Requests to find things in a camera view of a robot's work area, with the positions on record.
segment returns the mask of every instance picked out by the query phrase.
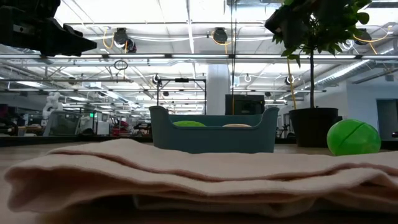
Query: white wall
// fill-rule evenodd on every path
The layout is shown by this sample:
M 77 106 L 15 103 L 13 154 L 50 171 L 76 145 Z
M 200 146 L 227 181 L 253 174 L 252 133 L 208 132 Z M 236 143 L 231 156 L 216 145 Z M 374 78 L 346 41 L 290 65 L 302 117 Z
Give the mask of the white wall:
M 398 99 L 396 86 L 348 85 L 349 119 L 364 121 L 379 129 L 377 101 Z
M 315 106 L 320 108 L 337 108 L 339 116 L 344 119 L 348 117 L 348 99 L 347 99 L 347 84 L 341 82 L 337 87 L 326 88 L 326 93 L 315 93 Z M 281 107 L 279 115 L 287 114 L 293 110 L 293 102 L 288 102 L 288 106 Z M 297 102 L 297 109 L 304 109 L 310 107 L 310 95 L 307 95 L 304 101 Z

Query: green ball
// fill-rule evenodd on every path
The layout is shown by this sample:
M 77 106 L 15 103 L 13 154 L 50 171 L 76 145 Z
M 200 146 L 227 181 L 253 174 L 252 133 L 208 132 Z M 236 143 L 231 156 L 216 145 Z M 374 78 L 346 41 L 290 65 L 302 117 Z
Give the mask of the green ball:
M 348 119 L 333 125 L 328 132 L 328 147 L 335 156 L 377 153 L 381 140 L 377 130 L 362 121 Z
M 206 125 L 196 121 L 177 121 L 173 124 L 180 127 L 206 127 Z

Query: towel fold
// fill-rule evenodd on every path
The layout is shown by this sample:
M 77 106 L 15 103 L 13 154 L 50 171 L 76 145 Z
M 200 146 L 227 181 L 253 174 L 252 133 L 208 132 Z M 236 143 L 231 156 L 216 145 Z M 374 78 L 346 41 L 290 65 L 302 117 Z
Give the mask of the towel fold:
M 15 212 L 54 212 L 99 197 L 133 195 L 143 210 L 288 217 L 333 204 L 398 213 L 398 152 L 188 154 L 119 139 L 52 150 L 12 166 L 5 179 Z

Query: white column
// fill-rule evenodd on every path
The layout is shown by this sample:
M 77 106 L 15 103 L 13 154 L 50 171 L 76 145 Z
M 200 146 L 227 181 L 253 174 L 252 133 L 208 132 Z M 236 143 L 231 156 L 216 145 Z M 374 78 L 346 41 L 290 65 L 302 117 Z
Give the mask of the white column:
M 207 72 L 207 115 L 225 114 L 225 95 L 231 94 L 228 65 L 209 65 Z

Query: plant stem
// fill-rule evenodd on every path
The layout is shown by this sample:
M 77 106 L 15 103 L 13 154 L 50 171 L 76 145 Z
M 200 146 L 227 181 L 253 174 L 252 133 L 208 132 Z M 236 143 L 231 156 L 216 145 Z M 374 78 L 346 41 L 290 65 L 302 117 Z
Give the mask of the plant stem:
M 313 65 L 313 51 L 314 49 L 311 49 L 311 56 L 310 56 L 310 63 L 311 63 L 311 92 L 310 92 L 310 107 L 315 108 L 314 100 L 313 100 L 313 92 L 315 90 L 315 84 L 314 84 L 314 78 L 313 78 L 313 70 L 314 70 L 314 65 Z

